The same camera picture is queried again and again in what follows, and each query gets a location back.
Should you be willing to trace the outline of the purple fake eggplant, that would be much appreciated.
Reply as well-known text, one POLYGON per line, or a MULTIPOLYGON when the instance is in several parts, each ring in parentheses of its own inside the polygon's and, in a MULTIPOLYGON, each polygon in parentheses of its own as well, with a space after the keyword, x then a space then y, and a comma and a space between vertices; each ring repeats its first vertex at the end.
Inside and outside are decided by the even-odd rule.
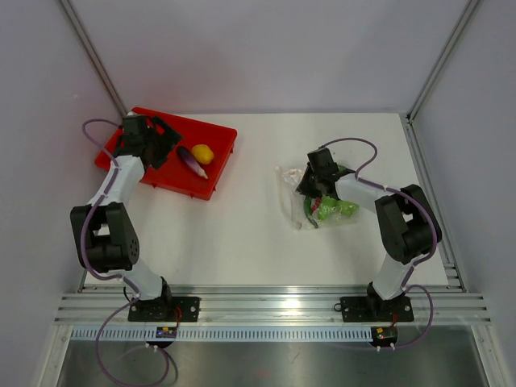
POLYGON ((208 175, 203 167, 195 160, 192 153, 184 146, 179 146, 177 148, 177 155, 181 159, 181 161, 197 176, 202 177, 204 179, 208 179, 208 175))

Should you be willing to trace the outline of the dark green fake cucumber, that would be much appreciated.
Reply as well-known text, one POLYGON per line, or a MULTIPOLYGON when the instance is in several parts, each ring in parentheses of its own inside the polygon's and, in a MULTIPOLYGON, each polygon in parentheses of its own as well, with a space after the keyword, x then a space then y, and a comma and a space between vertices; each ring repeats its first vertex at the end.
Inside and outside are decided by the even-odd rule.
POLYGON ((315 211, 314 213, 312 213, 310 211, 311 209, 311 205, 312 203, 314 202, 314 199, 315 198, 311 198, 311 197, 308 197, 308 196, 305 196, 304 198, 304 201, 303 201, 303 210, 304 210, 304 214, 306 216, 306 219, 307 221, 315 228, 315 229, 318 229, 319 228, 319 225, 318 225, 318 222, 315 220, 314 218, 314 213, 317 211, 315 211))

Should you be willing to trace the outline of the yellow fake lemon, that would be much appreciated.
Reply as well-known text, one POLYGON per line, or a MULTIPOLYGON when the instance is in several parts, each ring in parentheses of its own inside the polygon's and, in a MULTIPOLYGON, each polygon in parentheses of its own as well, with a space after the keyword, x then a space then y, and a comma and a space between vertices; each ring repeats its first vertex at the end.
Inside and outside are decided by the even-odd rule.
POLYGON ((197 144, 192 147, 191 153, 195 160, 204 165, 210 164, 214 159, 214 153, 208 145, 197 144))

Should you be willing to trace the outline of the clear zip top bag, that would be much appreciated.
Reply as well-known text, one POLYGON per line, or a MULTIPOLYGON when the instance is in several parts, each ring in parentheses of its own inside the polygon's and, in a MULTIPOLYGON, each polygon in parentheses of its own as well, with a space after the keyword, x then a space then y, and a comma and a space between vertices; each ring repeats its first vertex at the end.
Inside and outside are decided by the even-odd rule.
POLYGON ((301 183, 304 169, 285 169, 277 166, 274 172, 281 213, 294 230, 337 227, 354 223, 359 219, 360 207, 353 202, 330 198, 327 195, 311 198, 299 193, 296 188, 301 183))

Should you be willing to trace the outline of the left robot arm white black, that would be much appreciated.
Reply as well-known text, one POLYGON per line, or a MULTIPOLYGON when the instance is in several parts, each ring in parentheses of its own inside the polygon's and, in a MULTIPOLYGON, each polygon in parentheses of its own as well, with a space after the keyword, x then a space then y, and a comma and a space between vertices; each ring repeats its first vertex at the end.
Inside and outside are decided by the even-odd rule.
POLYGON ((110 162, 104 181, 85 205, 70 212, 77 256, 93 278, 123 284, 131 321, 179 320, 181 308, 167 281, 139 258, 127 207, 144 174, 164 165, 181 135, 158 116, 136 113, 123 117, 117 128, 121 134, 114 150, 96 144, 110 162))

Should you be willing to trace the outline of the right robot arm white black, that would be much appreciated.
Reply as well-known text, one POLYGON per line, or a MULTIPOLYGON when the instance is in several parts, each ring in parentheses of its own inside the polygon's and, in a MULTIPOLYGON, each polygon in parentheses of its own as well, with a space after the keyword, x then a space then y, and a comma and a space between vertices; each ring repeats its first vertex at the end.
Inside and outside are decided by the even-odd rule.
POLYGON ((377 216, 386 255, 364 296, 339 300, 346 323, 414 321, 407 283, 416 266, 430 259, 442 231, 427 197, 418 185, 401 189, 382 186, 340 168, 328 148, 307 154, 308 163, 297 191, 310 199, 347 200, 377 216))

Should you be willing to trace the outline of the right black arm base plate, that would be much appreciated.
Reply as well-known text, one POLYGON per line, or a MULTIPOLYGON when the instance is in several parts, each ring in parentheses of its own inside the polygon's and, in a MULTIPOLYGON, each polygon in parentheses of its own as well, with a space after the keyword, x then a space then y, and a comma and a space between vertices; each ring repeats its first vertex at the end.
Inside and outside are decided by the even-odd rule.
POLYGON ((400 296, 393 300, 376 300, 369 296, 341 297, 340 311, 346 323, 411 323, 414 312, 410 299, 400 296))

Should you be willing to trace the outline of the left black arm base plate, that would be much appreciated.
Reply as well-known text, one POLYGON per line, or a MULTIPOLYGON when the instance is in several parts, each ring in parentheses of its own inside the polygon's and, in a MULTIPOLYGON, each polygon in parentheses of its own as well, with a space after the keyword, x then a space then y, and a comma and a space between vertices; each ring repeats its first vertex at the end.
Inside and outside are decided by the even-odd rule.
POLYGON ((132 323, 195 323, 198 321, 200 303, 201 298, 198 297, 137 301, 130 307, 127 319, 132 323))

